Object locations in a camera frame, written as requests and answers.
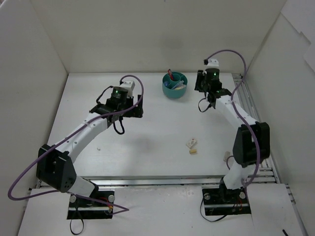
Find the light blue pen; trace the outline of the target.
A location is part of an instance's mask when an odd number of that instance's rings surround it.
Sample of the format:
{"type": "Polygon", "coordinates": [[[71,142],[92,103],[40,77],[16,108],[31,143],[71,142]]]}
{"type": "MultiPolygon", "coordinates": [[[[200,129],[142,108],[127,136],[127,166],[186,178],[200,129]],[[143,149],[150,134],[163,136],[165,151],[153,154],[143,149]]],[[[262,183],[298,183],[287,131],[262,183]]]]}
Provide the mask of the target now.
{"type": "Polygon", "coordinates": [[[184,84],[184,82],[183,82],[183,81],[180,81],[178,84],[176,84],[176,85],[172,88],[172,90],[179,90],[178,87],[179,87],[180,85],[182,85],[182,84],[184,84]]]}

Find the red gel pen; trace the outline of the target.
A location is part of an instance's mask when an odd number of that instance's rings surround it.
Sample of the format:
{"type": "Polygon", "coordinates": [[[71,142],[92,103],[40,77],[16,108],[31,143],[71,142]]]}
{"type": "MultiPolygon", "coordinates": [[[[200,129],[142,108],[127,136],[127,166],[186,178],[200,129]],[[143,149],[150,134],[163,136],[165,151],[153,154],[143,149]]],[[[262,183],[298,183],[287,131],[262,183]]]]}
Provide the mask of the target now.
{"type": "Polygon", "coordinates": [[[173,77],[173,73],[172,73],[171,69],[168,69],[167,72],[168,72],[168,75],[169,75],[170,79],[172,81],[174,81],[174,77],[173,77]]]}

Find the white boxed eraser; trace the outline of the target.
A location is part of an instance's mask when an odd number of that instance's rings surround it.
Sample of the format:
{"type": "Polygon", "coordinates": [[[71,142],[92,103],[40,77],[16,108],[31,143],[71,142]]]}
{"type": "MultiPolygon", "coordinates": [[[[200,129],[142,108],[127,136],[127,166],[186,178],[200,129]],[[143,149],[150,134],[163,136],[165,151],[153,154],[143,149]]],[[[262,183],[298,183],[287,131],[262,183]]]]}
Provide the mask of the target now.
{"type": "Polygon", "coordinates": [[[197,139],[191,138],[191,139],[186,143],[186,146],[187,146],[189,149],[192,149],[196,144],[197,144],[197,139]]]}

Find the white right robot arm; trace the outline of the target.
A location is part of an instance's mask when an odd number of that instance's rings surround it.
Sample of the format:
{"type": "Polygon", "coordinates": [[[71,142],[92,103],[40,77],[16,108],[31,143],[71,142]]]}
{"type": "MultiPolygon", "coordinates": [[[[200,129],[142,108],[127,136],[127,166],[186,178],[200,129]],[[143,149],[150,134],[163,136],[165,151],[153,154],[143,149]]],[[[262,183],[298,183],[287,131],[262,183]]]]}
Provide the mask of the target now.
{"type": "Polygon", "coordinates": [[[234,163],[222,178],[218,197],[228,203],[235,198],[235,190],[246,188],[258,172],[259,165],[270,156],[270,127],[251,117],[232,98],[232,93],[223,88],[219,79],[220,70],[198,70],[195,90],[205,95],[209,108],[220,112],[236,129],[232,150],[234,163]]]}

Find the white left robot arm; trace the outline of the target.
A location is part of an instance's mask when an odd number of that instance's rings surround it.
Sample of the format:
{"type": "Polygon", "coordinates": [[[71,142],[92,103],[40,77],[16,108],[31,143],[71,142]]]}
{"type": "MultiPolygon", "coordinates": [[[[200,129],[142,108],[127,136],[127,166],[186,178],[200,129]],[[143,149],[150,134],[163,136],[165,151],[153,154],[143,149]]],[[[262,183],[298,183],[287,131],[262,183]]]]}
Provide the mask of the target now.
{"type": "Polygon", "coordinates": [[[38,152],[36,176],[59,192],[81,196],[81,201],[91,207],[98,201],[98,187],[77,175],[73,164],[84,148],[101,132],[123,118],[141,118],[142,100],[133,103],[134,83],[127,81],[113,87],[110,98],[104,104],[99,101],[82,125],[69,135],[61,145],[43,145],[38,152]]]}

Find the teal round compartment organizer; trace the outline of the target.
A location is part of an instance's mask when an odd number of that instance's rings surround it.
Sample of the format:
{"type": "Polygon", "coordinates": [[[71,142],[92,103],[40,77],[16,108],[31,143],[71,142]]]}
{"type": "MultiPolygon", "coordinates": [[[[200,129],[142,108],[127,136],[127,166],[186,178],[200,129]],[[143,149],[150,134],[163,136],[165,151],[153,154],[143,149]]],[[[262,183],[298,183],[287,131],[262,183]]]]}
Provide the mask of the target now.
{"type": "Polygon", "coordinates": [[[173,72],[172,78],[169,74],[163,76],[162,91],[167,98],[179,99],[186,93],[188,80],[187,77],[180,72],[173,72]]]}

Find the small tan eraser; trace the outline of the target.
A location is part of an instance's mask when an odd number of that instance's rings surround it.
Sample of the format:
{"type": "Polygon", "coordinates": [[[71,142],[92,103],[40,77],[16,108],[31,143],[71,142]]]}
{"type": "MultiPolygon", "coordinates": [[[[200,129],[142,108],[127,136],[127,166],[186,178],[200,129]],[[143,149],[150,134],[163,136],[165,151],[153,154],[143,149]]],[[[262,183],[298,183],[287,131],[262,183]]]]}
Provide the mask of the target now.
{"type": "Polygon", "coordinates": [[[195,155],[195,154],[197,154],[197,150],[196,149],[190,149],[189,150],[189,154],[190,155],[195,155]]]}

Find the aluminium front rail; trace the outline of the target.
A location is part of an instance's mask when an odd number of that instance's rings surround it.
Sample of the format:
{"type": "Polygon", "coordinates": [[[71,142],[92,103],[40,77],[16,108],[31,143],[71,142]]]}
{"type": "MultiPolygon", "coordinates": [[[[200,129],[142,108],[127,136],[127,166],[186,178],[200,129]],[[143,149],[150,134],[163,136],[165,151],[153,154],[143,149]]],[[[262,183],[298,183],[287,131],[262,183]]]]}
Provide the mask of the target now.
{"type": "Polygon", "coordinates": [[[86,180],[100,187],[114,186],[158,186],[158,185],[199,185],[218,184],[223,176],[137,176],[137,177],[93,177],[86,180]]]}

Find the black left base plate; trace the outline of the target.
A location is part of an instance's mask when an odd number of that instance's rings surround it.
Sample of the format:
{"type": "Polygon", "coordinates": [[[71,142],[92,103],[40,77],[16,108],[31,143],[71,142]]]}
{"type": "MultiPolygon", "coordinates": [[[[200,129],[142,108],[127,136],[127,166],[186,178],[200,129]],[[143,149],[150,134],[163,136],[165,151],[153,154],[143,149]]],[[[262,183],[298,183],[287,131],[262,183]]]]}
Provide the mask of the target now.
{"type": "Polygon", "coordinates": [[[92,200],[78,198],[71,194],[66,218],[67,220],[112,219],[112,213],[112,206],[92,200]]]}

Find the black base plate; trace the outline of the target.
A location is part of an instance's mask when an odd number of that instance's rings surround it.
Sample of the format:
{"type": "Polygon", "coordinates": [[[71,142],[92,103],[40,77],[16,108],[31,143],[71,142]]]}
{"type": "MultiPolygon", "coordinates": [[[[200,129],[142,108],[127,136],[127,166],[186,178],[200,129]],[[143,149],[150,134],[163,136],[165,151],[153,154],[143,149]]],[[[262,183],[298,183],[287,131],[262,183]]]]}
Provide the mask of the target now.
{"type": "Polygon", "coordinates": [[[112,213],[112,206],[92,200],[78,198],[71,194],[66,218],[67,220],[112,219],[112,213]]]}
{"type": "Polygon", "coordinates": [[[230,216],[251,214],[249,200],[243,188],[223,197],[219,188],[202,189],[202,205],[206,216],[230,216]]]}

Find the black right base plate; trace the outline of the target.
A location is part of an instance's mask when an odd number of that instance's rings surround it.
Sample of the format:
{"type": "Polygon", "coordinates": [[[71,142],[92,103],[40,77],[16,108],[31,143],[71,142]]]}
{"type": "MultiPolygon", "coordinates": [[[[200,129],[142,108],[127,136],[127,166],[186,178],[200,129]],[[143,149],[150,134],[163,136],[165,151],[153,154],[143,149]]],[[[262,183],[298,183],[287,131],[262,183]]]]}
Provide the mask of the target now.
{"type": "Polygon", "coordinates": [[[219,188],[202,189],[202,205],[206,216],[230,216],[251,214],[249,200],[243,188],[223,197],[219,188]]]}

